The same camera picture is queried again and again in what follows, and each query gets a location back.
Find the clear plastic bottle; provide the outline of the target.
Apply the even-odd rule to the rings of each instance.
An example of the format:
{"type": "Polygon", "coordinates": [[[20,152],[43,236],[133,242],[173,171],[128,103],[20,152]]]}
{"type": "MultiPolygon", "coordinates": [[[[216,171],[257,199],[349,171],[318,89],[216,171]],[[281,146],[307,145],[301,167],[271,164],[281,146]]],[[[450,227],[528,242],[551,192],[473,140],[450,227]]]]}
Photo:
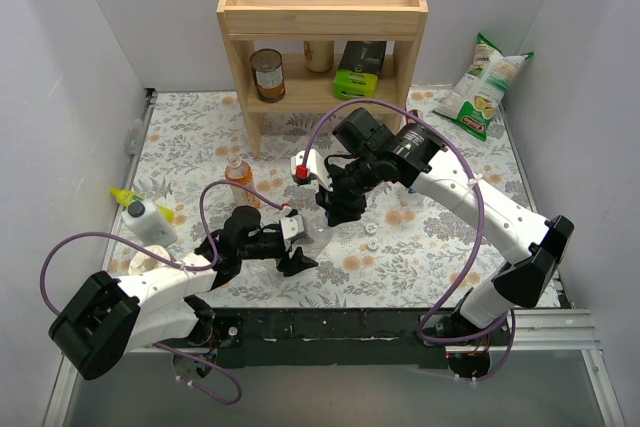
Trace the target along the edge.
{"type": "Polygon", "coordinates": [[[303,253],[308,257],[317,257],[329,245],[333,237],[333,229],[325,217],[306,219],[304,236],[299,241],[303,253]]]}

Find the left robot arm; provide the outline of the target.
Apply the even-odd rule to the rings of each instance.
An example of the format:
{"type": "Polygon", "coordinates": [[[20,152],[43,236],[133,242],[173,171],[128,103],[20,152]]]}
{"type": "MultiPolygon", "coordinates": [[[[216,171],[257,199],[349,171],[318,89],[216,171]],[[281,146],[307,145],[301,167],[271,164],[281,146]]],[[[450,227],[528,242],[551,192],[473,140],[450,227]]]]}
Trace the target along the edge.
{"type": "Polygon", "coordinates": [[[48,335],[86,380],[108,372],[132,350],[171,339],[208,345],[218,332],[202,299],[237,276],[246,260],[272,260],[286,277],[316,266],[305,253],[316,235],[296,210],[265,225],[260,212],[237,207],[222,228],[183,260],[112,277],[91,275],[56,316],[48,335]]]}

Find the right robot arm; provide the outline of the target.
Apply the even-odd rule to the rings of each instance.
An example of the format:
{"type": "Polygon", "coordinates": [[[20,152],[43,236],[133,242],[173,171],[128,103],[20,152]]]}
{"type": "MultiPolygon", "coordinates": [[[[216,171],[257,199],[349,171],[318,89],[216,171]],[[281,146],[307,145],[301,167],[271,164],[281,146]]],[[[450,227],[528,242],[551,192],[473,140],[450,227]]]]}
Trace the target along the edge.
{"type": "Polygon", "coordinates": [[[407,124],[392,133],[364,108],[365,103],[358,101],[358,108],[333,131],[350,163],[332,165],[312,147],[291,160],[295,180],[317,181],[316,202],[329,224],[360,219],[366,193],[385,182],[399,183],[436,201],[476,230],[470,256],[444,298],[465,279],[483,241],[505,261],[471,289],[450,316],[429,326],[444,303],[438,300],[421,319],[419,337],[430,344],[475,344],[499,328],[514,308],[535,307],[564,257],[573,223],[562,215],[547,219],[498,191],[472,171],[450,140],[417,115],[404,112],[407,124]]]}

